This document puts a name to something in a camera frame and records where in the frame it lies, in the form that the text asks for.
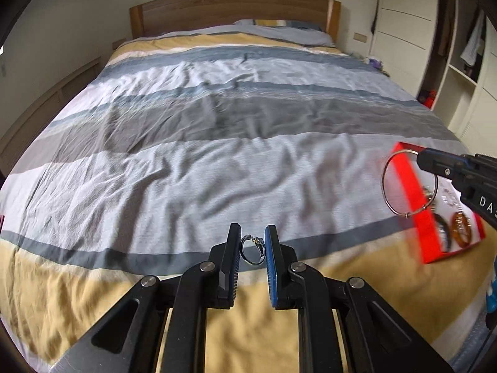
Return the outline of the large silver hoop bangle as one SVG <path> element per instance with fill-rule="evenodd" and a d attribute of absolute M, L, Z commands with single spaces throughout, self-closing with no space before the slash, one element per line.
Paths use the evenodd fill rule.
<path fill-rule="evenodd" d="M 387 158 L 381 171 L 381 195 L 388 208 L 394 215 L 402 218 L 411 218 L 425 210 L 429 210 L 435 202 L 435 197 L 439 189 L 439 178 L 434 176 L 432 189 L 428 189 L 428 194 L 423 190 L 423 186 L 414 171 L 410 157 L 416 159 L 419 150 L 413 148 L 401 148 L 392 152 Z M 387 193 L 387 171 L 393 166 L 408 203 L 408 211 L 398 210 Z"/>

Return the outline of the red jewelry box white inside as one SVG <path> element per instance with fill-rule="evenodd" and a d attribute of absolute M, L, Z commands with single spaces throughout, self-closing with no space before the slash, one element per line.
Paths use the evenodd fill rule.
<path fill-rule="evenodd" d="M 394 144 L 381 174 L 387 208 L 413 224 L 425 264 L 469 250 L 485 239 L 479 216 L 464 205 L 452 183 L 419 168 L 421 146 Z"/>

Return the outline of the dark grey bangle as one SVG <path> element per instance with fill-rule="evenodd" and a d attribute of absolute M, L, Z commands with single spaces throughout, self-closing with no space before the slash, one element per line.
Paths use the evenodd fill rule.
<path fill-rule="evenodd" d="M 443 253 L 450 253 L 452 249 L 452 235 L 447 221 L 438 213 L 433 214 L 436 230 L 440 239 L 440 248 Z"/>

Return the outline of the amber orange bangle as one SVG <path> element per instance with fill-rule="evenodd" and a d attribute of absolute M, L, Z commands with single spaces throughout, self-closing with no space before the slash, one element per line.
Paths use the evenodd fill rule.
<path fill-rule="evenodd" d="M 472 243 L 470 220 L 462 211 L 457 211 L 452 215 L 451 233 L 460 248 L 466 248 Z"/>

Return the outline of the red bag in wardrobe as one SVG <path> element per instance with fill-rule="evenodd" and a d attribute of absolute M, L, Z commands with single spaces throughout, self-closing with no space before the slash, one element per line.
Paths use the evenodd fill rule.
<path fill-rule="evenodd" d="M 435 90 L 426 91 L 426 94 L 424 95 L 424 100 L 423 100 L 422 104 L 424 106 L 426 106 L 428 109 L 432 109 L 433 104 L 435 102 L 436 95 L 437 95 L 437 91 L 435 91 Z"/>

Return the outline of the hanging grey shirt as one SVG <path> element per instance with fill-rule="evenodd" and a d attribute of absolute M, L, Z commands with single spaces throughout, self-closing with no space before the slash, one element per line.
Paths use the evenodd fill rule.
<path fill-rule="evenodd" d="M 484 20 L 485 14 L 483 10 L 478 11 L 478 17 L 475 22 L 475 25 L 472 28 L 470 37 L 467 41 L 467 44 L 463 50 L 463 53 L 460 55 L 460 58 L 463 62 L 469 66 L 473 67 L 476 63 L 478 56 L 478 48 L 482 36 L 482 32 L 484 29 Z"/>

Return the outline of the purple tissue box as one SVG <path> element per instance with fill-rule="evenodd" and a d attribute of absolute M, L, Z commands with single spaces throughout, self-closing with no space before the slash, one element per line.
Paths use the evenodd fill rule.
<path fill-rule="evenodd" d="M 370 58 L 369 64 L 376 69 L 382 69 L 382 62 L 376 58 Z"/>

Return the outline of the striped bed duvet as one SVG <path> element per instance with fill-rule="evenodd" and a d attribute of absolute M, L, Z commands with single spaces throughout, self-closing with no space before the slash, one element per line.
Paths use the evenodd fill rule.
<path fill-rule="evenodd" d="M 420 260 L 399 142 L 466 146 L 390 78 L 314 30 L 224 25 L 141 38 L 45 127 L 1 190 L 1 320 L 55 362 L 142 276 L 182 274 L 238 223 L 275 225 L 326 276 L 361 276 L 457 372 L 484 340 L 496 234 Z"/>

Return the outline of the white wardrobe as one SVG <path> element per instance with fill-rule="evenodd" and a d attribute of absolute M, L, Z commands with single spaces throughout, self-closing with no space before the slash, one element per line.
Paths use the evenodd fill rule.
<path fill-rule="evenodd" d="M 378 0 L 370 54 L 470 150 L 496 155 L 496 29 L 485 15 L 473 67 L 460 55 L 482 10 L 477 0 Z"/>

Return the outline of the striped pillow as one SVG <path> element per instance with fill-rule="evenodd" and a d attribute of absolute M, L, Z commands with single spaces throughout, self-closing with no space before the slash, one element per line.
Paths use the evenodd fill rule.
<path fill-rule="evenodd" d="M 235 25 L 256 25 L 265 27 L 286 27 L 300 30 L 316 30 L 322 31 L 323 28 L 313 22 L 306 22 L 300 20 L 286 20 L 286 19 L 239 19 L 234 22 Z"/>

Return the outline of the wooden headboard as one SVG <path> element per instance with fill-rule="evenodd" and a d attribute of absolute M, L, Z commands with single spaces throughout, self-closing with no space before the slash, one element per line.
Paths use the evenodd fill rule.
<path fill-rule="evenodd" d="M 173 31 L 228 25 L 239 19 L 311 22 L 338 39 L 341 2 L 337 0 L 153 0 L 129 9 L 134 39 Z"/>

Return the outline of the wall switch plate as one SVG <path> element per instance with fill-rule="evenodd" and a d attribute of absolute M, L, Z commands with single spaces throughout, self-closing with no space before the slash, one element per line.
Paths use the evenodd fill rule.
<path fill-rule="evenodd" d="M 363 34 L 360 34 L 360 33 L 355 33 L 353 35 L 353 40 L 356 40 L 356 41 L 359 41 L 361 43 L 367 43 L 367 36 L 366 35 L 363 35 Z"/>

